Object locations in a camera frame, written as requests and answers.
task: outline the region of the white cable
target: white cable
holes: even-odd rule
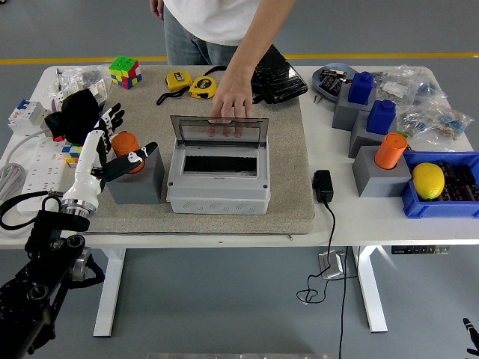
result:
[[[0,204],[4,203],[12,194],[22,187],[27,177],[25,168],[23,168],[22,165],[19,165],[18,163],[10,163],[13,152],[15,152],[26,141],[48,131],[49,129],[44,129],[25,137],[8,154],[7,164],[0,169]]]

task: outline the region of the yellow tape measure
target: yellow tape measure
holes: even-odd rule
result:
[[[190,94],[196,99],[210,99],[216,93],[216,81],[213,77],[198,77],[189,88]]]
[[[166,85],[171,92],[177,92],[186,86],[193,85],[192,76],[186,71],[174,71],[166,76]]]

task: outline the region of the table leg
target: table leg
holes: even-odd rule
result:
[[[94,337],[110,337],[112,334],[113,318],[115,316],[126,249],[103,249],[103,252],[108,257],[108,265],[98,307],[97,322],[93,332]]]
[[[361,284],[362,298],[366,306],[367,320],[371,333],[388,331],[384,312],[382,311],[381,298],[377,290],[376,278],[374,277],[373,265],[370,255],[376,250],[375,245],[353,247],[354,258],[358,266],[359,283]]]

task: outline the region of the black charger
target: black charger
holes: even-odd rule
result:
[[[313,175],[313,189],[319,203],[329,203],[334,194],[329,170],[317,170]]]

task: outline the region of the yellow floor line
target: yellow floor line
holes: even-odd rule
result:
[[[386,59],[386,58],[479,58],[479,52],[392,52],[392,53],[351,53],[351,54],[286,54],[288,60],[325,60],[325,59]],[[166,56],[138,56],[139,62],[166,62]],[[115,57],[104,58],[5,58],[0,65],[35,64],[83,64],[112,62]]]

